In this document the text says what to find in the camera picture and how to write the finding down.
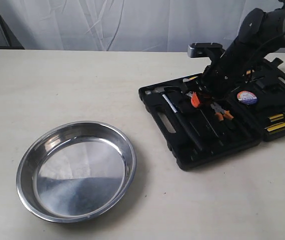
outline table surface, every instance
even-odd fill
[[[285,53],[276,56],[285,72]],[[186,53],[0,50],[0,239],[285,239],[285,137],[182,171],[139,99],[140,87],[209,63]],[[21,204],[17,167],[39,136],[82,120],[128,136],[134,181],[96,219],[46,222]]]

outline black cable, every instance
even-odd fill
[[[251,57],[249,58],[249,60],[247,61],[247,63],[245,64],[245,66],[247,64],[250,64],[251,60],[253,60],[254,57],[256,57],[256,55],[260,52],[260,50],[262,50],[264,47],[266,47],[268,44],[270,44],[272,41],[281,38],[285,36],[285,31],[282,34],[279,34],[271,39],[269,39],[268,41],[264,42],[260,47],[257,48],[256,51],[254,51],[254,53],[251,55]]]

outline white curtain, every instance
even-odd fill
[[[194,42],[227,47],[254,8],[277,0],[0,0],[26,49],[185,52]]]

